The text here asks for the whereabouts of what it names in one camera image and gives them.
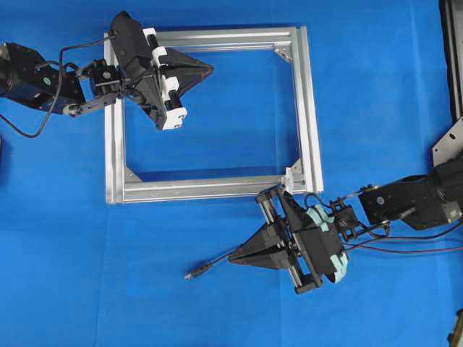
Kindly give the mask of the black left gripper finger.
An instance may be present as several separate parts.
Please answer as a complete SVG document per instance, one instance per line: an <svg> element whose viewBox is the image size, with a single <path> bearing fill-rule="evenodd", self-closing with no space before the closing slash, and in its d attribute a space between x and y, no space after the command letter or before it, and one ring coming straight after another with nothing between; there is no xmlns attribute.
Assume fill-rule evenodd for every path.
<svg viewBox="0 0 463 347"><path fill-rule="evenodd" d="M172 83L169 83L169 86L174 87L174 92L180 98L212 73L213 67L168 68L166 70L166 79L171 79Z"/></svg>
<svg viewBox="0 0 463 347"><path fill-rule="evenodd" d="M167 67L169 68L194 68L204 71L213 71L213 66L205 62L194 59L187 54L177 51L173 48L166 48L167 52Z"/></svg>

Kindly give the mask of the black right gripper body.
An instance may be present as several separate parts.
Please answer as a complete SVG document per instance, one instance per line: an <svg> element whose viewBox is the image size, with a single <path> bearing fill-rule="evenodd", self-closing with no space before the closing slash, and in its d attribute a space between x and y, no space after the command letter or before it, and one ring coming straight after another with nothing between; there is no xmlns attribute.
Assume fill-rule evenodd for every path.
<svg viewBox="0 0 463 347"><path fill-rule="evenodd" d="M258 231L266 246L258 261L268 262L277 270L288 270L297 294L320 288L323 280L297 236L308 225L305 210L280 186L263 190L255 201L266 218L265 226Z"/></svg>

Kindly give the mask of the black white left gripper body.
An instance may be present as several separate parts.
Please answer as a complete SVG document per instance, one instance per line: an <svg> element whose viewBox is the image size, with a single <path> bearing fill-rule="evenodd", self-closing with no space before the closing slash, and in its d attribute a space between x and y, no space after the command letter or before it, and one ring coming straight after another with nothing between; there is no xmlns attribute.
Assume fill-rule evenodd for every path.
<svg viewBox="0 0 463 347"><path fill-rule="evenodd" d="M183 125L187 109L180 101L181 82L177 71L184 55L159 44L156 30L144 29L151 50L150 69L138 82L136 90L143 101L140 107L159 130L178 129Z"/></svg>

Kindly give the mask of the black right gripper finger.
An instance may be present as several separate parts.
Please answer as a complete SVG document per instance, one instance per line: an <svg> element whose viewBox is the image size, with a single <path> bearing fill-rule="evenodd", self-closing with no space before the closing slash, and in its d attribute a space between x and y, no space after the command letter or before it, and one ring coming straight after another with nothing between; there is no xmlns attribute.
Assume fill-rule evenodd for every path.
<svg viewBox="0 0 463 347"><path fill-rule="evenodd" d="M228 256L230 262L288 262L282 220L264 223L245 243Z"/></svg>
<svg viewBox="0 0 463 347"><path fill-rule="evenodd" d="M272 270L289 269L293 265L288 252L283 249L277 250L276 252L258 252L243 256L232 255L231 263Z"/></svg>

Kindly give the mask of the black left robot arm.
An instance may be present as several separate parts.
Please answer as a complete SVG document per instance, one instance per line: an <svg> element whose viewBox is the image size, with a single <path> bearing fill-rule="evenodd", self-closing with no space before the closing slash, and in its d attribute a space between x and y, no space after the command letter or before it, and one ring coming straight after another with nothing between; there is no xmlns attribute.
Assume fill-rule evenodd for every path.
<svg viewBox="0 0 463 347"><path fill-rule="evenodd" d="M46 61L36 50L16 43L1 46L1 96L28 108L71 117L92 113L128 98L156 128L180 128L187 116L181 97L214 68L173 48L158 44L156 32L146 35L153 49L150 67L136 80L105 59L86 67Z"/></svg>

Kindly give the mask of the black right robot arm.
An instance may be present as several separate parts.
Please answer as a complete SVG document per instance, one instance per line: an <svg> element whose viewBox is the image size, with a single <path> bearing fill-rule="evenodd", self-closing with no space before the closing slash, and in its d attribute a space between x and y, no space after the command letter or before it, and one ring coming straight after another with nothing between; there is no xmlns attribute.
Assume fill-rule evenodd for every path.
<svg viewBox="0 0 463 347"><path fill-rule="evenodd" d="M427 175L366 186L359 193L369 226L358 221L342 198L332 201L327 213L321 204L301 207L282 185L263 190L255 201L266 222L228 261L288 270L297 294L320 288L324 278L338 283L349 262L343 243L358 237L357 228L380 239L389 235L393 220L424 230L462 219L462 155L437 165ZM384 234L375 234L376 228L383 228Z"/></svg>

